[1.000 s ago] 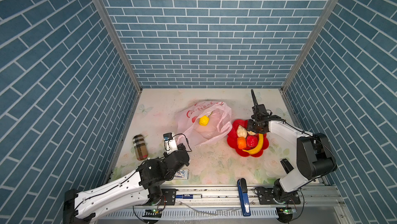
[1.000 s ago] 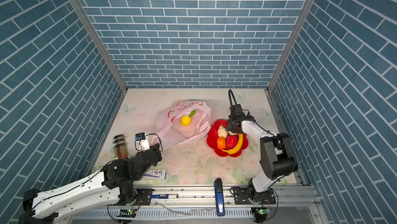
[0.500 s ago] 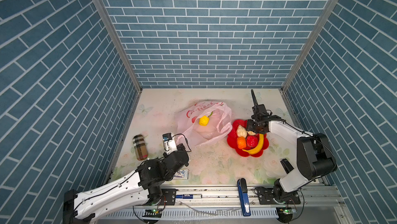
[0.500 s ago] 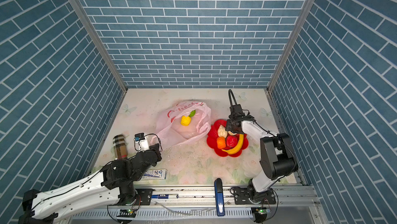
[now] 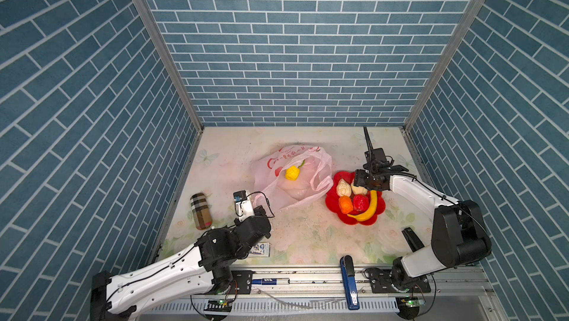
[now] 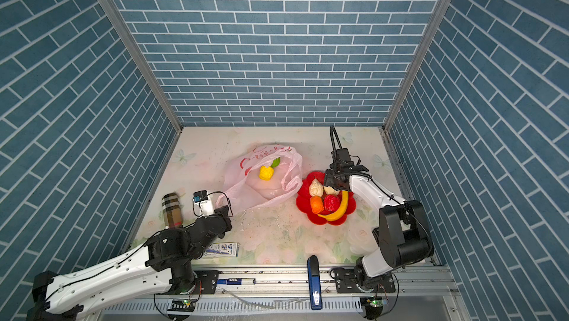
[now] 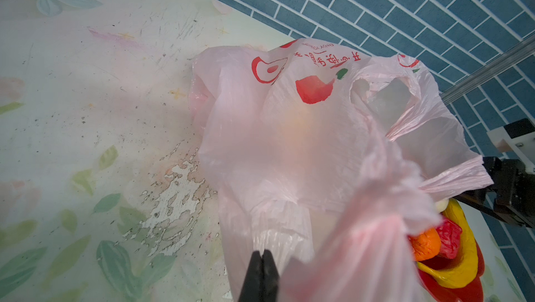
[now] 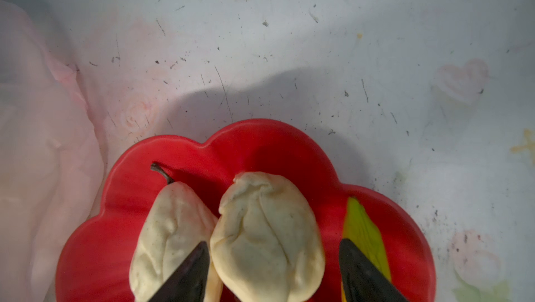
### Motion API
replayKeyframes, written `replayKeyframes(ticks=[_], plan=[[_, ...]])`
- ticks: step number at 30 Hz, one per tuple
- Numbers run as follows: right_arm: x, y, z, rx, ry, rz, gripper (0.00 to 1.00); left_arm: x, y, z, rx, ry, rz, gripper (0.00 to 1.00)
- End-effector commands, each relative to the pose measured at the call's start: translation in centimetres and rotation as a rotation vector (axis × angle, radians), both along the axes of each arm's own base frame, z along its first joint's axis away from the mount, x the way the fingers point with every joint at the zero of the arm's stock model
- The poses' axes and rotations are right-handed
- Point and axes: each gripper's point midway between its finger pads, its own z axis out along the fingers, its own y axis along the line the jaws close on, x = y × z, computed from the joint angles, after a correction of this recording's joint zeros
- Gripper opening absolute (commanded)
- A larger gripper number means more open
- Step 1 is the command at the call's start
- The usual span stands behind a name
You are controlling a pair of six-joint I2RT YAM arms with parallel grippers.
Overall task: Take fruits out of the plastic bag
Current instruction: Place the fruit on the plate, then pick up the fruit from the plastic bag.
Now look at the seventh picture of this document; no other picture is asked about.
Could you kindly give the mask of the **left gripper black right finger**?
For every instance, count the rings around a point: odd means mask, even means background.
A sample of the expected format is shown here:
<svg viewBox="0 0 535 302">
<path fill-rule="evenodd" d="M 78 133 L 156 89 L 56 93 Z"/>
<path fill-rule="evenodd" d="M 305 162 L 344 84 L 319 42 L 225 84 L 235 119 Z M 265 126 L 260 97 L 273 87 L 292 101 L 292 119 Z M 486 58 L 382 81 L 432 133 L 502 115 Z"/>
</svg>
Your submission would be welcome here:
<svg viewBox="0 0 535 302">
<path fill-rule="evenodd" d="M 263 288 L 262 301 L 276 302 L 279 290 L 279 272 L 270 250 L 263 252 Z"/>
</svg>

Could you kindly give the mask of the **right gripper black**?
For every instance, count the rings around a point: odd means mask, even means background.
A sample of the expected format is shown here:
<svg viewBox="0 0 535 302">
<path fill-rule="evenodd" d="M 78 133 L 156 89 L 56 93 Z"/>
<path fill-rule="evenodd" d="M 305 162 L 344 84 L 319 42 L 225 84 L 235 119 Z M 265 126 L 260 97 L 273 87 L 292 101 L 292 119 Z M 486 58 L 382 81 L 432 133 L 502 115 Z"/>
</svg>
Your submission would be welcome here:
<svg viewBox="0 0 535 302">
<path fill-rule="evenodd" d="M 504 223 L 534 227 L 534 175 L 519 159 L 485 157 L 483 167 L 493 183 L 454 199 Z"/>
</svg>

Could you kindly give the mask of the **orange fruit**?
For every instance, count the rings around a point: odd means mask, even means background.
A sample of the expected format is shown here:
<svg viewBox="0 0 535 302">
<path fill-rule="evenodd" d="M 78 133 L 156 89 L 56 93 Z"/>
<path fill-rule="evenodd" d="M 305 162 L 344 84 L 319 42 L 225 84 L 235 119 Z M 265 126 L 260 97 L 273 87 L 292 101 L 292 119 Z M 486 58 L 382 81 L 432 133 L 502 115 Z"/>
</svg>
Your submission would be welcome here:
<svg viewBox="0 0 535 302">
<path fill-rule="evenodd" d="M 408 240 L 417 262 L 429 260 L 440 253 L 442 242 L 435 228 L 431 228 L 418 236 L 408 236 Z"/>
</svg>

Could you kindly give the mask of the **red apple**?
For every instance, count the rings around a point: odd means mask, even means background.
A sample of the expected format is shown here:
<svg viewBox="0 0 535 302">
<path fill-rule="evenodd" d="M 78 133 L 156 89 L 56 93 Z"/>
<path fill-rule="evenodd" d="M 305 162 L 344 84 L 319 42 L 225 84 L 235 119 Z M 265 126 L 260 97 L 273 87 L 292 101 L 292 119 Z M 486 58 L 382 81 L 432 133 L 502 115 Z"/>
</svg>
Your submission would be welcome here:
<svg viewBox="0 0 535 302">
<path fill-rule="evenodd" d="M 449 260 L 456 258 L 461 247 L 462 228 L 449 218 L 443 218 L 436 232 L 441 242 L 438 255 Z"/>
</svg>

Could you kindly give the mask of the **yellow banana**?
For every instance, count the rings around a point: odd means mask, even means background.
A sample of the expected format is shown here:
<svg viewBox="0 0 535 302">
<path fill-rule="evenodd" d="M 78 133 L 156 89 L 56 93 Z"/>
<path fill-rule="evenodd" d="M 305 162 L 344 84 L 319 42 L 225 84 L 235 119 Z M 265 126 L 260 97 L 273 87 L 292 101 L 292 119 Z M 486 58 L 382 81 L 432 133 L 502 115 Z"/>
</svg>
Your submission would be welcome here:
<svg viewBox="0 0 535 302">
<path fill-rule="evenodd" d="M 451 199 L 442 214 L 461 228 L 457 256 L 452 260 L 445 259 L 446 263 L 439 269 L 421 262 L 417 263 L 417 268 L 429 274 L 442 287 L 461 289 L 470 284 L 478 273 L 477 243 L 464 211 L 456 200 Z"/>
</svg>

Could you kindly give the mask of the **beige pear fruit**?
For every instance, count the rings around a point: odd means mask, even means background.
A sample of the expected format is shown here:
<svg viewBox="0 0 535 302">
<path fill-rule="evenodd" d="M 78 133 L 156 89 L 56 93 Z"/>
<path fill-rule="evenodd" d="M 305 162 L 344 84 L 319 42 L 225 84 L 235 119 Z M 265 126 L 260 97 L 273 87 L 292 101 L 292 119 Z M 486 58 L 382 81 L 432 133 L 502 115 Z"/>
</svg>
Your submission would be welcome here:
<svg viewBox="0 0 535 302">
<path fill-rule="evenodd" d="M 448 205 L 449 205 L 449 199 L 443 199 L 443 200 L 435 202 L 437 213 L 440 214 L 443 211 L 445 211 Z"/>
</svg>

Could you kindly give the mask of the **pink plastic fruit bag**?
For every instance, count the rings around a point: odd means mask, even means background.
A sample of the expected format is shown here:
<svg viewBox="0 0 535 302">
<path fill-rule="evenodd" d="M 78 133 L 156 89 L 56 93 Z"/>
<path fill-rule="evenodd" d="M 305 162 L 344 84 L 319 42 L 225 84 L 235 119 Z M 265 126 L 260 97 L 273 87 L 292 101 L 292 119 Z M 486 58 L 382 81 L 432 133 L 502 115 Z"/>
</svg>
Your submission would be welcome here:
<svg viewBox="0 0 535 302">
<path fill-rule="evenodd" d="M 492 182 L 418 59 L 301 38 L 209 48 L 189 95 L 235 300 L 271 255 L 276 301 L 424 301 L 411 239 Z"/>
</svg>

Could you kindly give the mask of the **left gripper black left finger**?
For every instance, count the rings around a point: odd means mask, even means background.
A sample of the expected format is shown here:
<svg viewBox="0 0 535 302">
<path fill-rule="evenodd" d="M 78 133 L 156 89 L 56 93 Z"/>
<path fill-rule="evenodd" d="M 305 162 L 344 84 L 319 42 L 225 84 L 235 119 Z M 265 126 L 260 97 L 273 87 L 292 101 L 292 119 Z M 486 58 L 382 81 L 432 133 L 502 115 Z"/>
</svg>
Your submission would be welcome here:
<svg viewBox="0 0 535 302">
<path fill-rule="evenodd" d="M 262 254 L 252 253 L 238 302 L 262 302 L 264 295 L 264 264 Z"/>
</svg>

